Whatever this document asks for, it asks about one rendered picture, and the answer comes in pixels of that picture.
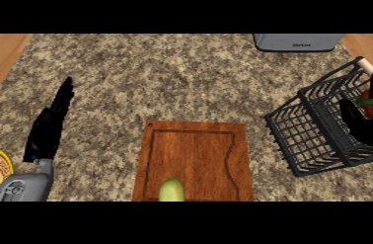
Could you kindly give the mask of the brown wooden cutting board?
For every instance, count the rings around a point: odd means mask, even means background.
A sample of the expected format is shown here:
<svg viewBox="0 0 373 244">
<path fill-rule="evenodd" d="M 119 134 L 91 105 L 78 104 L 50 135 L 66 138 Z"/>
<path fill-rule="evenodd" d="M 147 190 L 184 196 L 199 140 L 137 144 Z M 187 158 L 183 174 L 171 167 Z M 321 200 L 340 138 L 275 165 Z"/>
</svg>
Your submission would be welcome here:
<svg viewBox="0 0 373 244">
<path fill-rule="evenodd" d="M 171 177 L 190 202 L 253 200 L 242 123 L 146 122 L 132 199 L 153 202 Z"/>
</svg>

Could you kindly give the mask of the red vegetable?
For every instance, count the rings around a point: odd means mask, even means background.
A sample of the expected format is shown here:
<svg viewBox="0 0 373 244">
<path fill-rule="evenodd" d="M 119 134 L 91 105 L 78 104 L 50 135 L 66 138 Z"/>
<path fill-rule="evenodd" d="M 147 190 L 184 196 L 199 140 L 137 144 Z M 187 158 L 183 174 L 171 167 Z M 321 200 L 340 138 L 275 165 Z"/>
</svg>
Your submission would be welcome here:
<svg viewBox="0 0 373 244">
<path fill-rule="evenodd" d="M 365 90 L 361 93 L 361 96 L 358 98 L 358 105 L 364 110 L 367 119 L 373 120 L 373 97 L 370 96 L 370 90 Z"/>
</svg>

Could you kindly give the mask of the yellow rimmed can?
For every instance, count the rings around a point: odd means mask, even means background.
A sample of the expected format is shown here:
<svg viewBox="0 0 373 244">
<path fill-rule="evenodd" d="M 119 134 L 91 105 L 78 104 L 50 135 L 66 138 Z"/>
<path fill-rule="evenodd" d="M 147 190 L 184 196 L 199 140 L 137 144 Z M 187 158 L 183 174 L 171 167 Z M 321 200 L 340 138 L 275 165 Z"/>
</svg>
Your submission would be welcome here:
<svg viewBox="0 0 373 244">
<path fill-rule="evenodd" d="M 3 150 L 0 150 L 0 184 L 15 174 L 12 160 Z"/>
</svg>

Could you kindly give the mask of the grey appliance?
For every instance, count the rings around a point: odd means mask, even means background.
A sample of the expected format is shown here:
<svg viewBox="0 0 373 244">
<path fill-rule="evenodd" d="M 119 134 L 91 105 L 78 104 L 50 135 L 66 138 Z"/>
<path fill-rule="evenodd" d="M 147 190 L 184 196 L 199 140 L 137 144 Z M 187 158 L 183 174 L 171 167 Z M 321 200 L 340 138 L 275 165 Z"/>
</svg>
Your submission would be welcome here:
<svg viewBox="0 0 373 244">
<path fill-rule="evenodd" d="M 261 51 L 332 51 L 343 34 L 255 34 L 253 42 Z"/>
</svg>

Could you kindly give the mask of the pale green bell pepper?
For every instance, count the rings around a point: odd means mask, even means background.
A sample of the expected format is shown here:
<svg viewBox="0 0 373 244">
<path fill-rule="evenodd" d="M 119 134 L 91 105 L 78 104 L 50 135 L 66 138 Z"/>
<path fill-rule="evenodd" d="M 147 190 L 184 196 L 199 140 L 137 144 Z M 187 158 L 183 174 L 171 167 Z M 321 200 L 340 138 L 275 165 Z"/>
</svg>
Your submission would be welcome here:
<svg viewBox="0 0 373 244">
<path fill-rule="evenodd" d="M 186 200 L 184 185 L 178 178 L 169 177 L 159 189 L 160 202 L 183 202 Z"/>
</svg>

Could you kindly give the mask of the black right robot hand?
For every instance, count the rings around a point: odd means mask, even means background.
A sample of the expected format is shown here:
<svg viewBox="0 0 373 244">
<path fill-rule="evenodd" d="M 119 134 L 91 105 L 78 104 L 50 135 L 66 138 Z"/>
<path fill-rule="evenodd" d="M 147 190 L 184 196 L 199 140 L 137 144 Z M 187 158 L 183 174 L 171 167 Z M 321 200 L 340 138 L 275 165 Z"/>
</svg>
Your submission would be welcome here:
<svg viewBox="0 0 373 244">
<path fill-rule="evenodd" d="M 348 99 L 337 101 L 342 121 L 349 128 L 349 134 L 358 142 L 373 146 L 373 120 L 364 119 L 358 108 Z"/>
</svg>

